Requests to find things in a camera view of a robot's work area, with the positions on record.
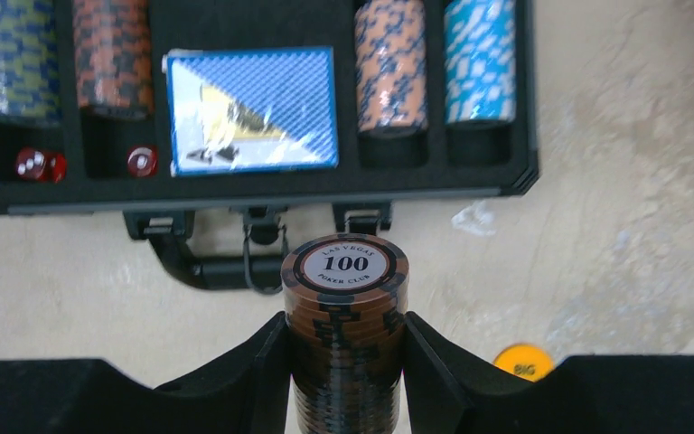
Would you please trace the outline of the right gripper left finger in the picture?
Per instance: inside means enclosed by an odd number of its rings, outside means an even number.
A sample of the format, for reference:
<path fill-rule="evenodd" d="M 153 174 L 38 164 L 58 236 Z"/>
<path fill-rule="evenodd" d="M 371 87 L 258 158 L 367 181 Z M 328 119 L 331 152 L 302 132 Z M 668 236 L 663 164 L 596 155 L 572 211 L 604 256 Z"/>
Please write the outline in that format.
<path fill-rule="evenodd" d="M 101 359 L 0 360 L 0 433 L 282 433 L 290 368 L 283 313 L 156 388 Z"/>

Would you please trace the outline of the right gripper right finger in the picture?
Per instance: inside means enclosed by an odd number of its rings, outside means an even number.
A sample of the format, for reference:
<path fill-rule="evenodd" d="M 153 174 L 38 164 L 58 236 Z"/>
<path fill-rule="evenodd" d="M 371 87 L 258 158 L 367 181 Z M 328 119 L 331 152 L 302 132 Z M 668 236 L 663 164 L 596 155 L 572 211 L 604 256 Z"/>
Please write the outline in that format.
<path fill-rule="evenodd" d="M 694 433 L 694 355 L 575 355 L 529 382 L 405 324 L 415 433 Z"/>

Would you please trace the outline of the brown poker chip stack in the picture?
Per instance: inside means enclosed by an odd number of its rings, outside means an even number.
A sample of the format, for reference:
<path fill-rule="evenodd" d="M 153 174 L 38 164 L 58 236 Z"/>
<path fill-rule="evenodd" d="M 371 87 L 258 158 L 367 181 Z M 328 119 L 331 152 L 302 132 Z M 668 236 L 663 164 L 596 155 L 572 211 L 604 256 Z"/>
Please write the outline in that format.
<path fill-rule="evenodd" d="M 391 433 L 399 384 L 409 260 L 375 235 L 337 233 L 284 259 L 297 422 L 304 433 Z"/>

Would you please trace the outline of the black poker set case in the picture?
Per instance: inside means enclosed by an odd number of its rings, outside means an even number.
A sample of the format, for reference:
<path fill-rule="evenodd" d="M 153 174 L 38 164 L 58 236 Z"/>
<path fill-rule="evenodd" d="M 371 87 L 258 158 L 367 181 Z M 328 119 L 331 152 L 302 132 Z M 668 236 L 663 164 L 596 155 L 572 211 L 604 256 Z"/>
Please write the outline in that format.
<path fill-rule="evenodd" d="M 193 288 L 279 289 L 281 254 L 198 257 L 194 215 L 286 245 L 395 200 L 539 177 L 531 1 L 0 1 L 0 215 L 121 211 Z"/>

